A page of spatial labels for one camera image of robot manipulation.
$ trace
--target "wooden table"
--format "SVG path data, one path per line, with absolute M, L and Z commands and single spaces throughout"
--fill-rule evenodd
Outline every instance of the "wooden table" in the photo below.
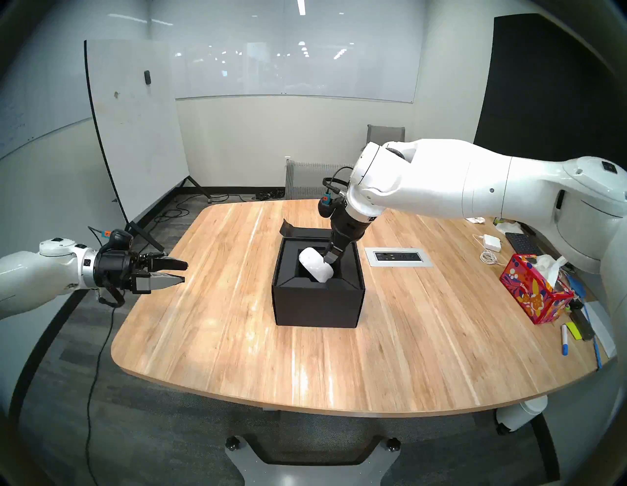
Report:
M 186 282 L 141 296 L 111 346 L 114 361 L 223 400 L 377 417 L 496 408 L 596 370 L 591 341 L 571 339 L 562 356 L 565 316 L 532 324 L 499 282 L 503 267 L 480 262 L 472 235 L 502 235 L 464 219 L 387 210 L 357 244 L 366 282 L 357 328 L 277 326 L 270 288 L 283 218 L 330 227 L 314 200 L 203 210 L 171 253 L 189 262 Z M 513 250 L 501 239 L 506 263 Z M 433 268 L 373 268 L 365 246 L 423 248 Z

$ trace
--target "yellow sticky note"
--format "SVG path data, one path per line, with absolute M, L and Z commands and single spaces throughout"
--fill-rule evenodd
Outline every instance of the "yellow sticky note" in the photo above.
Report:
M 574 322 L 567 322 L 566 323 L 566 327 L 568 329 L 570 329 L 572 336 L 578 341 L 579 339 L 581 339 L 581 334 L 579 333 L 579 329 L 577 329 L 577 326 L 575 325 Z

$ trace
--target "whiteboard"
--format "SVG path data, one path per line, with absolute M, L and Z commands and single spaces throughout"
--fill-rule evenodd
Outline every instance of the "whiteboard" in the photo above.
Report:
M 150 16 L 176 98 L 414 99 L 424 0 L 305 0 L 305 15 L 296 0 L 153 0 Z
M 0 157 L 91 117 L 83 41 L 145 40 L 147 15 L 145 0 L 57 2 L 0 80 Z
M 127 221 L 189 175 L 168 52 L 152 41 L 85 42 L 94 122 Z

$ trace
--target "gray chair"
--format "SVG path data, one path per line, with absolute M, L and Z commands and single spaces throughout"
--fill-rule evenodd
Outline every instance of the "gray chair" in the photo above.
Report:
M 326 192 L 322 178 L 331 177 L 342 165 L 346 164 L 316 164 L 287 159 L 285 199 L 320 199 Z M 344 169 L 336 178 L 344 176 L 346 181 L 349 174 L 349 170 Z
M 368 142 L 374 142 L 377 145 L 383 145 L 386 142 L 404 141 L 405 127 L 379 127 L 377 125 L 368 125 L 366 144 L 368 144 Z

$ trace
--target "white charging cable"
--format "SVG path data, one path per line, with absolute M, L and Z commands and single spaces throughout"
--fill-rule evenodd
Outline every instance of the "white charging cable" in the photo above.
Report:
M 483 237 L 479 235 L 472 235 L 477 243 L 479 243 L 483 248 Z M 481 255 L 479 255 L 479 260 L 484 262 L 486 265 L 500 265 L 501 267 L 506 267 L 503 263 L 498 262 L 498 255 L 494 253 L 492 250 L 488 250 L 487 248 L 483 248 Z

